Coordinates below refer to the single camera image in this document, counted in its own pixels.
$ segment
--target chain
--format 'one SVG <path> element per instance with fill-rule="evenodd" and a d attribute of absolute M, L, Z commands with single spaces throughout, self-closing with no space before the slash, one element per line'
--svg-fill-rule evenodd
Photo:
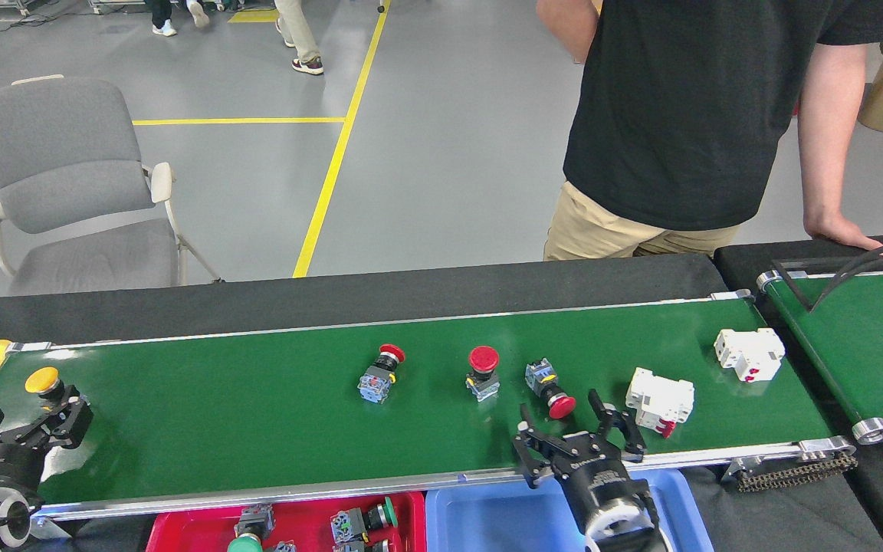
<path fill-rule="evenodd" d="M 856 467 L 858 467 L 858 459 L 840 451 L 831 460 L 813 462 L 813 464 L 800 465 L 796 468 L 780 469 L 780 471 L 771 471 L 768 474 L 749 475 L 746 471 L 740 471 L 738 491 L 758 492 L 805 485 L 829 478 L 830 475 L 843 474 L 843 472 L 851 471 Z"/>

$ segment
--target gray chair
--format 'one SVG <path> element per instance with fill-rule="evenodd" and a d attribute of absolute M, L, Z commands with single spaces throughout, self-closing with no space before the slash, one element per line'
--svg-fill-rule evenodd
<path fill-rule="evenodd" d="M 29 234 L 109 213 L 165 206 L 165 216 L 32 249 L 10 294 L 53 294 L 186 283 L 186 252 L 220 276 L 179 233 L 172 169 L 141 164 L 125 98 L 94 78 L 32 78 L 0 88 L 0 224 Z"/>

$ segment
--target cable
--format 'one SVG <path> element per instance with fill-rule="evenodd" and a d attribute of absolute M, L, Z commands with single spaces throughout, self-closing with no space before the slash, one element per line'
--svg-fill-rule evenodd
<path fill-rule="evenodd" d="M 46 5 L 56 4 L 59 1 L 60 0 L 53 0 L 52 2 L 47 2 Z M 118 14 L 123 11 L 125 11 L 125 6 L 122 6 L 117 10 L 109 11 L 108 14 Z M 48 24 L 48 22 L 57 21 L 59 18 L 67 17 L 68 15 L 95 15 L 95 14 L 93 11 L 89 11 L 88 13 L 83 13 L 83 14 L 76 13 L 75 11 L 68 11 L 66 14 L 59 14 L 59 15 L 31 14 L 31 15 L 26 15 L 24 18 L 21 18 L 21 20 L 13 22 L 13 24 L 10 24 L 9 27 L 7 27 L 7 28 L 0 28 L 0 32 L 9 31 L 10 28 L 17 28 L 17 27 L 32 27 L 32 28 L 41 27 L 42 25 Z"/>

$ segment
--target yellow floor line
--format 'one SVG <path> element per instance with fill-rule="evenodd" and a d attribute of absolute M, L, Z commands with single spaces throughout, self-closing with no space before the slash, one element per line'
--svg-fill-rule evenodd
<path fill-rule="evenodd" d="M 305 242 L 302 244 L 301 251 L 299 251 L 298 262 L 295 263 L 295 272 L 291 274 L 292 278 L 301 278 L 308 274 L 309 265 L 312 263 L 312 254 L 315 252 L 316 242 L 319 241 L 319 231 L 322 231 L 322 224 L 326 220 L 326 210 L 329 209 L 330 199 L 333 198 L 333 189 L 336 188 L 336 178 L 339 178 L 340 167 L 343 165 L 343 154 L 346 153 L 346 144 L 350 142 L 350 133 L 353 132 L 356 112 L 360 109 L 363 91 L 367 87 L 370 67 L 374 63 L 374 56 L 377 55 L 379 38 L 381 38 L 383 33 L 383 22 L 386 21 L 386 15 L 390 13 L 390 0 L 383 2 L 383 6 L 385 6 L 385 11 L 381 14 L 381 17 L 377 18 L 377 28 L 374 29 L 374 36 L 371 38 L 370 47 L 367 49 L 367 57 L 363 60 L 363 69 L 360 70 L 360 77 L 353 91 L 353 100 L 350 101 L 350 108 L 346 112 L 346 121 L 343 122 L 343 129 L 340 130 L 340 139 L 336 142 L 333 160 L 329 164 L 329 171 L 326 172 L 326 181 L 323 182 L 322 192 L 319 192 L 319 202 L 316 203 L 315 211 L 312 213 L 312 222 L 309 223 L 309 230 L 305 233 Z"/>
<path fill-rule="evenodd" d="M 273 123 L 343 123 L 344 117 L 238 117 L 234 119 L 141 119 L 136 127 L 161 125 L 273 125 Z"/>
<path fill-rule="evenodd" d="M 270 10 L 246 10 L 246 11 L 238 11 L 238 13 L 234 14 L 234 17 L 230 18 L 227 22 L 274 22 L 277 18 L 277 10 L 272 8 Z"/>

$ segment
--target gray floor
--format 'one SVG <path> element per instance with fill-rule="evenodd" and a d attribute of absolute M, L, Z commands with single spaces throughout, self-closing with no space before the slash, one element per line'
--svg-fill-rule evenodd
<path fill-rule="evenodd" d="M 378 21 L 376 0 L 305 0 L 327 72 L 294 73 L 270 24 L 175 38 L 148 15 L 70 15 L 0 34 L 0 87 L 61 73 L 102 77 L 133 119 L 343 117 Z M 83 0 L 36 15 L 90 14 Z M 15 21 L 0 11 L 0 28 Z M 874 52 L 872 73 L 880 62 Z M 581 67 L 544 31 L 532 2 L 396 0 L 351 133 L 309 275 L 536 261 L 563 179 Z M 326 178 L 340 123 L 138 126 L 144 161 L 170 161 L 186 233 L 228 280 L 287 278 Z M 782 139 L 758 216 L 737 242 L 805 238 L 795 124 Z M 883 133 L 859 128 L 845 212 L 883 234 Z M 91 229 L 146 218 L 116 215 Z M 10 258 L 43 235 L 8 232 Z M 194 271 L 193 282 L 206 281 Z M 8 280 L 0 272 L 0 294 Z"/>

